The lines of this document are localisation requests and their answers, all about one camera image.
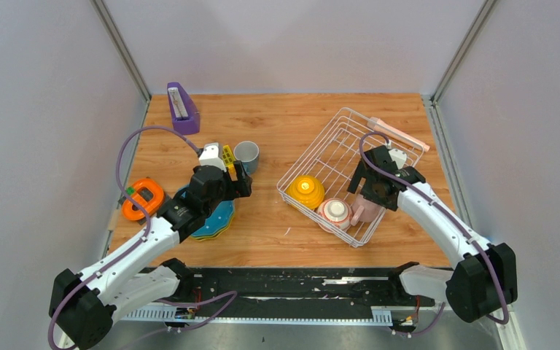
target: purple holder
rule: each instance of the purple holder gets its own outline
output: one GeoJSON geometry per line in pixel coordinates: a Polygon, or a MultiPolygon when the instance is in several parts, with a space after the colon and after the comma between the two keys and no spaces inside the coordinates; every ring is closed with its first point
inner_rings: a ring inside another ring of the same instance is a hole
{"type": "Polygon", "coordinates": [[[168,105],[171,107],[171,120],[173,122],[173,129],[175,131],[183,134],[183,135],[192,135],[193,133],[198,133],[201,130],[201,115],[198,113],[198,108],[194,105],[194,102],[190,98],[184,88],[178,82],[169,82],[166,85],[166,93],[168,96],[168,105]],[[186,119],[177,119],[175,115],[175,109],[173,104],[171,103],[171,97],[168,94],[169,88],[177,88],[179,91],[179,96],[182,98],[182,101],[185,106],[185,110],[187,112],[186,119]]]}

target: white wall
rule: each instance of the white wall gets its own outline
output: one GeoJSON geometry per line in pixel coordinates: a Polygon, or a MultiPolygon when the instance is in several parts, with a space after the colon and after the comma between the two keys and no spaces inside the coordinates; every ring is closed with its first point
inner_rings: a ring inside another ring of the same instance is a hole
{"type": "Polygon", "coordinates": [[[432,93],[483,0],[106,0],[166,93],[432,93]]]}
{"type": "Polygon", "coordinates": [[[560,1],[500,1],[441,102],[475,228],[516,251],[529,349],[560,349],[560,1]]]}
{"type": "Polygon", "coordinates": [[[47,349],[53,279],[100,255],[143,114],[89,1],[0,1],[0,349],[47,349]]]}

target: white robotic arm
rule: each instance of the white robotic arm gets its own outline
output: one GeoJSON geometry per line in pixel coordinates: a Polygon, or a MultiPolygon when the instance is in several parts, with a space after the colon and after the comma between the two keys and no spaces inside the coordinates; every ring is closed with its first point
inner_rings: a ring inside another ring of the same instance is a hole
{"type": "Polygon", "coordinates": [[[190,185],[160,207],[147,223],[150,229],[140,230],[78,274],[66,269],[55,278],[49,315],[56,317],[56,324],[79,349],[96,345],[115,322],[137,308],[161,298],[190,294],[193,274],[177,259],[144,276],[136,274],[201,228],[220,202],[252,193],[252,178],[241,162],[234,163],[237,180],[230,178],[219,144],[206,145],[199,161],[190,185]]]}
{"type": "Polygon", "coordinates": [[[417,262],[400,266],[390,280],[397,281],[402,292],[446,302],[466,322],[501,308],[504,299],[516,300],[516,256],[507,244],[495,246],[464,224],[415,168],[398,169],[385,146],[364,156],[348,191],[355,193],[365,179],[360,190],[365,199],[413,217],[454,267],[427,268],[417,262]]]}

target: wire basket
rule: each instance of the wire basket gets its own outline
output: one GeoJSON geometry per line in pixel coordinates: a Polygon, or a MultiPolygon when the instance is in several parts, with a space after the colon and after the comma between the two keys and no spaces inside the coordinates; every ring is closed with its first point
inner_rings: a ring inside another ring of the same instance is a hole
{"type": "MultiPolygon", "coordinates": [[[[296,177],[300,175],[311,175],[316,177],[325,189],[325,198],[340,198],[347,203],[353,203],[355,196],[346,189],[351,177],[359,163],[359,139],[366,133],[373,131],[368,127],[369,119],[349,108],[342,108],[336,116],[323,128],[323,131],[314,139],[308,149],[297,159],[295,164],[280,179],[276,188],[282,199],[297,208],[313,221],[324,225],[330,232],[341,238],[352,247],[363,246],[372,238],[378,224],[383,219],[386,209],[381,207],[374,221],[370,223],[358,222],[346,231],[325,221],[314,210],[290,197],[287,189],[296,177]]],[[[384,127],[377,127],[378,131],[385,133],[384,127]]],[[[364,151],[386,144],[381,137],[370,137],[365,140],[364,151]]],[[[415,166],[424,154],[423,146],[414,144],[409,139],[397,140],[390,138],[388,148],[395,148],[404,152],[407,156],[406,166],[415,166]]],[[[357,194],[362,189],[359,184],[357,194]]]]}

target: wooden table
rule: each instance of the wooden table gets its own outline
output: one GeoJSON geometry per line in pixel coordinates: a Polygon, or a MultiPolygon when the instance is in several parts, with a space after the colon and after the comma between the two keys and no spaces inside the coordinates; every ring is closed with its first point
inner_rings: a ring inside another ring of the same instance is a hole
{"type": "MultiPolygon", "coordinates": [[[[288,206],[276,183],[343,106],[390,125],[431,146],[417,165],[435,192],[452,205],[426,113],[418,94],[265,94],[194,95],[201,112],[201,132],[188,136],[197,146],[218,141],[234,147],[256,142],[260,164],[253,193],[238,200],[232,225],[210,241],[187,239],[154,260],[177,257],[191,266],[397,266],[408,261],[448,266],[435,242],[407,214],[388,211],[370,242],[352,248],[321,230],[288,206]]],[[[145,125],[171,126],[166,96],[154,96],[145,125]]],[[[130,180],[146,176],[174,194],[189,183],[198,159],[186,144],[165,131],[142,134],[130,180]]],[[[141,229],[119,217],[115,249],[141,229]]]]}

